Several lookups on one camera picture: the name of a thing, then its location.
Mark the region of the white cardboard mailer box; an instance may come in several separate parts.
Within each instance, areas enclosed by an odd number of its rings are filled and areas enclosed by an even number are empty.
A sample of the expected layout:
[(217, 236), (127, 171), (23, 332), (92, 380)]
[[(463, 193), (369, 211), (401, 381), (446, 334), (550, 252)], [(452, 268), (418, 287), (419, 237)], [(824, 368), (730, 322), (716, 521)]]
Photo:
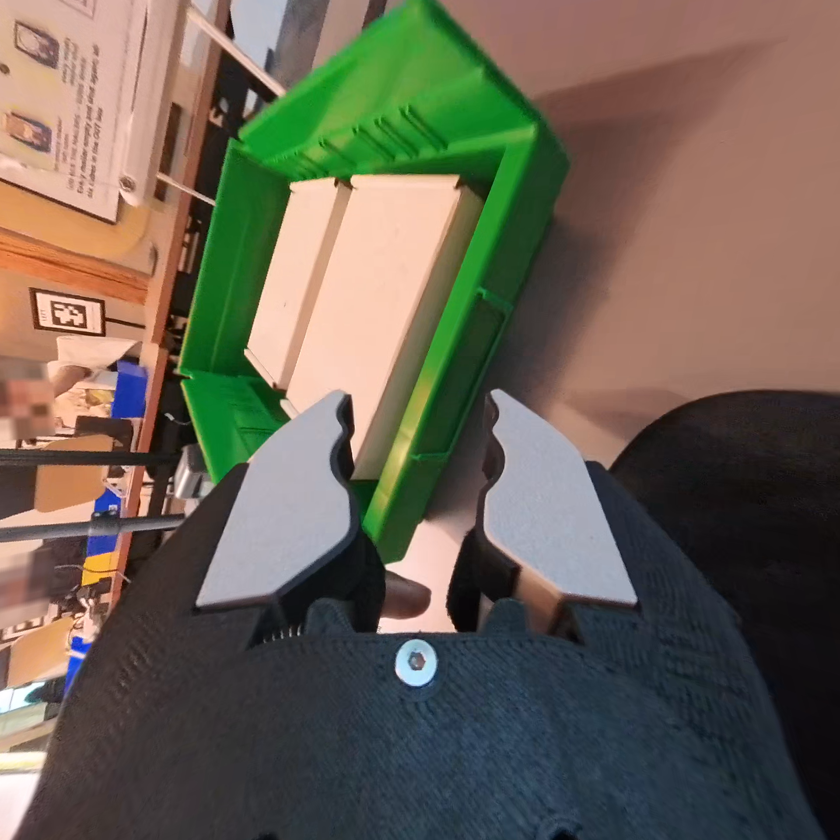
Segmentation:
[(286, 397), (351, 396), (357, 480), (382, 475), (483, 207), (457, 174), (351, 181)]
[(337, 178), (294, 182), (245, 347), (273, 389), (287, 390), (352, 188)]

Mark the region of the black tripod pole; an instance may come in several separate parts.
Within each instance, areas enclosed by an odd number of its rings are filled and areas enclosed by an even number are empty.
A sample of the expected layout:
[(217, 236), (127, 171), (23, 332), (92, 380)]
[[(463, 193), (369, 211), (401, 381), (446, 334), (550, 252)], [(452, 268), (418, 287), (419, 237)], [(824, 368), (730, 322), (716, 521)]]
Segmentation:
[(1, 450), (1, 467), (39, 466), (96, 466), (96, 467), (157, 467), (177, 466), (181, 461), (198, 465), (204, 470), (203, 454), (197, 445), (184, 447), (174, 453), (135, 451), (90, 451), (31, 448)]

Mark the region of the grey desk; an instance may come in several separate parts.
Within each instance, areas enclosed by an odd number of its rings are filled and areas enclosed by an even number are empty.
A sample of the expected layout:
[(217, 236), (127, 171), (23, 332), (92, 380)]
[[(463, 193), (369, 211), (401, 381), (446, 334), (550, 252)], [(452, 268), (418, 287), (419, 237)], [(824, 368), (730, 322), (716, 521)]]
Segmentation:
[(838, 392), (838, 2), (445, 5), (571, 160), (485, 390), (604, 465), (702, 396)]

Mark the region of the brown cardboard panel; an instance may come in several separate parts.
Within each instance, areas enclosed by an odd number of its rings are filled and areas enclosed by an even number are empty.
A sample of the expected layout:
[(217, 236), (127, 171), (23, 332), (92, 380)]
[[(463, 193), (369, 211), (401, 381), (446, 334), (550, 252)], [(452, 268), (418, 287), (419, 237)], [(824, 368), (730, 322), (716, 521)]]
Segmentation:
[[(48, 443), (48, 453), (112, 452), (114, 440), (105, 434), (64, 437)], [(34, 509), (49, 513), (93, 502), (105, 490), (108, 468), (103, 465), (42, 465), (37, 467)]]

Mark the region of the green plastic bin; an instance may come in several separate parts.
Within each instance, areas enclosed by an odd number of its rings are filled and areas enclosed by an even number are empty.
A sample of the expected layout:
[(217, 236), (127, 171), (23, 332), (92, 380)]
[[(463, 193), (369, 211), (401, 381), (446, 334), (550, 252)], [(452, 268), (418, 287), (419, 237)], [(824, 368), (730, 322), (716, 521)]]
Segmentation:
[(485, 197), (377, 483), (364, 530), (402, 560), (526, 286), (571, 161), (543, 114), (438, 2), (374, 21), (227, 144), (179, 374), (218, 482), (287, 420), (245, 346), (290, 184), (327, 176), (464, 176)]

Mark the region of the wooden background desk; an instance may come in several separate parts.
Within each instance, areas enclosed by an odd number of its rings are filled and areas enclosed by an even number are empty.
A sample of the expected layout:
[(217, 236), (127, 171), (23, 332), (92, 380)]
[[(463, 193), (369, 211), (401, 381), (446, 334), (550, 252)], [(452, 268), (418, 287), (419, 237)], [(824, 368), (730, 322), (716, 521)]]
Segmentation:
[[(194, 104), (191, 128), (186, 140), (184, 174), (174, 177), (175, 182), (183, 184), (184, 187), (194, 188), (196, 183), (221, 54), (222, 48), (211, 40)], [(134, 450), (141, 455), (159, 453), (168, 455), (173, 447), (173, 444), (169, 442), (154, 446), (153, 438), (170, 360), (170, 352), (165, 346), (166, 326), (176, 273), (182, 261), (186, 230), (191, 220), (191, 208), (195, 197), (179, 190), (174, 185), (170, 186), (169, 197), (176, 199), (171, 242), (167, 256), (160, 264), (161, 278), (157, 281), (155, 290), (150, 291), (146, 298), (146, 327), (150, 340), (143, 343), (140, 365), (147, 373), (147, 381), (144, 414), (134, 446)], [(145, 485), (148, 479), (146, 468), (144, 466), (129, 467), (127, 478), (129, 484), (127, 494), (121, 503), (121, 520), (126, 522), (129, 518), (137, 518), (140, 514), (149, 511), (160, 512), (165, 490), (157, 492), (154, 485), (149, 487)]]

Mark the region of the small blue bin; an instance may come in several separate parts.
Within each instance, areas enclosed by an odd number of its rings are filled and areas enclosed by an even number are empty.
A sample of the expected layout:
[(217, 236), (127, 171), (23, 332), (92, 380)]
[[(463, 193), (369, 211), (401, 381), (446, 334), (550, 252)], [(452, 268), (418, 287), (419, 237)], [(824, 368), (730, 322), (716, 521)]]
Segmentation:
[(149, 374), (140, 364), (120, 360), (116, 363), (117, 380), (111, 403), (112, 418), (141, 419), (146, 407)]
[(93, 503), (87, 532), (86, 556), (111, 553), (117, 547), (119, 529), (116, 523), (122, 515), (122, 499), (111, 489), (105, 489)]

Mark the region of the grey metal pole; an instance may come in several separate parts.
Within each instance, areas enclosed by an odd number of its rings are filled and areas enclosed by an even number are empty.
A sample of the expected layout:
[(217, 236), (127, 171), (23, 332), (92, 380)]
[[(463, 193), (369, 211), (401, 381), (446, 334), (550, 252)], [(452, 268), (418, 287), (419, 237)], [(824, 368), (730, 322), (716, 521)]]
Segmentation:
[(8, 527), (1, 528), (1, 543), (75, 537), (109, 538), (124, 533), (167, 531), (177, 529), (185, 518), (182, 513), (137, 518), (98, 516), (89, 521)]

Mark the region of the printed instruction sheet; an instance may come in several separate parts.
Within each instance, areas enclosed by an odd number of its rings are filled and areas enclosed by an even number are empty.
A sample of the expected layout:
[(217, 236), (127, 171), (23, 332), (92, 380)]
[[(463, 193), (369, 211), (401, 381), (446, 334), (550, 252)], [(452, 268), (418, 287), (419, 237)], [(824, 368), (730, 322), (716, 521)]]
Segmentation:
[(1, 2), (1, 177), (116, 224), (146, 2)]

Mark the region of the person's left hand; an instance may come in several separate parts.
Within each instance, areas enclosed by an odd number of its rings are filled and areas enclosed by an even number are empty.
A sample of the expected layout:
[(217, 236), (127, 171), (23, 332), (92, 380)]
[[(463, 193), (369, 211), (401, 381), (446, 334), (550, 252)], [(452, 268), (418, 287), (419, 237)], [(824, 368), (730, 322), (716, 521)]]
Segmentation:
[(432, 601), (425, 584), (407, 579), (391, 570), (385, 571), (385, 596), (381, 618), (406, 621), (423, 615)]

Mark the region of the printed marker tag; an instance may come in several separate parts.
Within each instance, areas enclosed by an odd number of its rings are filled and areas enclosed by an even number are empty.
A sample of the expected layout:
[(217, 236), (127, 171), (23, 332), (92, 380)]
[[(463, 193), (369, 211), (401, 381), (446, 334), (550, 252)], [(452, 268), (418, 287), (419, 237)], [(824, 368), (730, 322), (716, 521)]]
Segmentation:
[(106, 304), (102, 299), (33, 287), (28, 296), (37, 331), (96, 338), (107, 334)]

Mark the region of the black wrist rest pad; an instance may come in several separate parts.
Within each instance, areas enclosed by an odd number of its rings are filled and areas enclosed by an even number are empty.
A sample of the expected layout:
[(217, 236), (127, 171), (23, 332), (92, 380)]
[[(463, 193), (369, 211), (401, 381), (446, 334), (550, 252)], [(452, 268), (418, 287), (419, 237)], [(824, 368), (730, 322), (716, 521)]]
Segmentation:
[(838, 838), (838, 393), (689, 402), (610, 472), (738, 615), (814, 814)]

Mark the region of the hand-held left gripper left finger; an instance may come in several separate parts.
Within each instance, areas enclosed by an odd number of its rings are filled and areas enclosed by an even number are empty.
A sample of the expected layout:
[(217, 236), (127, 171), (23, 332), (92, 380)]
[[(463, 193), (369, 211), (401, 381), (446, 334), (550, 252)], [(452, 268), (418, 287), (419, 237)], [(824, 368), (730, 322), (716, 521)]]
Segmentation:
[(256, 451), (231, 507), (196, 609), (258, 607), (277, 626), (305, 622), (318, 599), (361, 576), (361, 518), (350, 488), (350, 395), (327, 394)]

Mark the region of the instruction sheet on stand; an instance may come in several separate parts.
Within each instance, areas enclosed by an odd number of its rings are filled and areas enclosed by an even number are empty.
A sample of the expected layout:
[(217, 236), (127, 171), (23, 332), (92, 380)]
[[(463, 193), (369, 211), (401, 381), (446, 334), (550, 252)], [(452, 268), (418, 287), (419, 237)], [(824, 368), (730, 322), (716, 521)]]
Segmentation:
[[(74, 290), (144, 303), (161, 278), (175, 198), (157, 172), (183, 175), (186, 140), (211, 41), (182, 2), (146, 2), (140, 66), (119, 177), (116, 224), (2, 181), (2, 269)], [(224, 30), (230, 2), (194, 2)]]

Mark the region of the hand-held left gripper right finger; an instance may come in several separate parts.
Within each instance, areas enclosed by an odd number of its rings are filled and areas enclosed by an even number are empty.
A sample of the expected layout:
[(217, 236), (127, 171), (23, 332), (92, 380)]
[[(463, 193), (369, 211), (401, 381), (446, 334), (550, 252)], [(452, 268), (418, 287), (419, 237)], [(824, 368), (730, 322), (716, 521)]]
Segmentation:
[(634, 611), (639, 600), (590, 470), (561, 431), (506, 392), (486, 398), (486, 485), (476, 536), (504, 597), (551, 634), (569, 606)]

